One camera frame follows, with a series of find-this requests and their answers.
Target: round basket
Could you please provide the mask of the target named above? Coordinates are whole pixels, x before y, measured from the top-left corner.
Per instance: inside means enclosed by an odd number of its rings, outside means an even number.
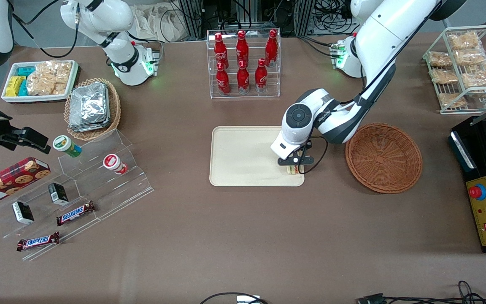
[[[99,78],[88,79],[79,83],[78,85],[76,85],[76,87],[84,87],[86,85],[92,84],[95,81],[102,82],[108,87],[108,102],[110,102],[110,117],[112,119],[112,123],[106,128],[85,132],[74,132],[71,128],[67,128],[69,134],[79,140],[94,140],[95,138],[102,136],[112,131],[113,129],[116,129],[117,125],[119,125],[119,120],[121,119],[121,103],[119,102],[119,95],[117,95],[116,89],[113,87],[113,84],[111,84],[108,80]],[[65,101],[65,112],[63,114],[67,124],[69,124],[70,102],[71,96],[69,95],[67,96],[67,101]]]
[[[416,143],[397,127],[371,123],[346,144],[346,161],[355,178],[380,193],[410,189],[423,168]]]

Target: emergency stop button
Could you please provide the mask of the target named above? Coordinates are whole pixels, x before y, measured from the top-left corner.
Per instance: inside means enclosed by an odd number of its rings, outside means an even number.
[[[486,188],[484,185],[477,184],[468,189],[468,194],[471,198],[482,201],[486,198]]]

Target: brown table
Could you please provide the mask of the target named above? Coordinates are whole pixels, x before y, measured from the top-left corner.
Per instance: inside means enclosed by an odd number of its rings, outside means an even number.
[[[80,80],[104,77],[116,86],[119,129],[155,191],[33,262],[22,262],[0,238],[0,304],[195,304],[228,291],[272,304],[338,304],[377,292],[456,296],[459,280],[486,293],[486,254],[447,144],[451,127],[467,116],[437,112],[421,61],[437,35],[417,35],[405,48],[395,78],[364,120],[403,129],[421,149],[420,181],[396,195],[359,184],[343,145],[330,146],[301,187],[210,185],[214,127],[279,125],[307,89],[325,88],[339,100],[361,89],[360,79],[332,70],[328,58],[295,38],[282,41],[281,97],[266,100],[211,100],[204,42],[166,44],[158,77],[138,87],[117,81],[101,48],[76,48],[69,58],[80,64]],[[16,48],[11,61],[44,59],[38,50]],[[14,125],[50,138],[65,133],[61,103],[0,100],[0,109]],[[313,153],[322,148],[317,142]],[[0,169],[29,155],[52,166],[60,156],[0,147]],[[216,302],[235,302],[223,300]]]

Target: red bottle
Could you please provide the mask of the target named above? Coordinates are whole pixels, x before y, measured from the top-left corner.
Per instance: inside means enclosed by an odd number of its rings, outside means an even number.
[[[248,66],[248,43],[245,40],[245,31],[238,31],[238,42],[235,45],[235,52],[239,60],[245,60]]]
[[[278,42],[276,35],[276,30],[271,30],[270,38],[266,43],[266,66],[270,68],[274,67],[277,61]]]
[[[215,33],[215,59],[217,62],[222,62],[224,68],[228,69],[228,51],[226,50],[226,45],[222,42],[221,33]]]
[[[239,60],[238,62],[239,70],[238,70],[238,90],[239,94],[246,95],[251,90],[251,87],[248,84],[248,71],[247,71],[247,63],[245,60]]]
[[[258,59],[258,67],[256,68],[255,73],[255,84],[256,84],[256,92],[263,93],[266,91],[266,83],[267,83],[267,69],[266,69],[266,60],[263,58]]]
[[[224,71],[224,64],[222,62],[216,63],[216,84],[218,84],[221,96],[228,96],[230,94],[230,81],[228,79],[228,73]]]

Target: cookie box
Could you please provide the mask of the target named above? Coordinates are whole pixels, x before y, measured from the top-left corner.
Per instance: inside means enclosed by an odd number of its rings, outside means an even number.
[[[73,67],[71,68],[71,73],[69,75],[69,80],[67,81],[67,87],[65,89],[65,93],[59,95],[45,95],[45,96],[5,96],[5,89],[8,86],[11,77],[18,75],[17,74],[18,68],[34,67],[36,64],[43,63],[44,61],[17,62],[12,64],[10,71],[8,72],[5,85],[3,86],[3,90],[1,92],[1,99],[5,100],[8,103],[14,103],[14,104],[64,102],[67,99],[67,96],[71,94],[71,90],[74,88],[79,66],[78,63],[74,60],[60,60],[60,61],[70,62],[73,64]]]
[[[31,156],[0,171],[0,200],[49,174],[48,164]]]

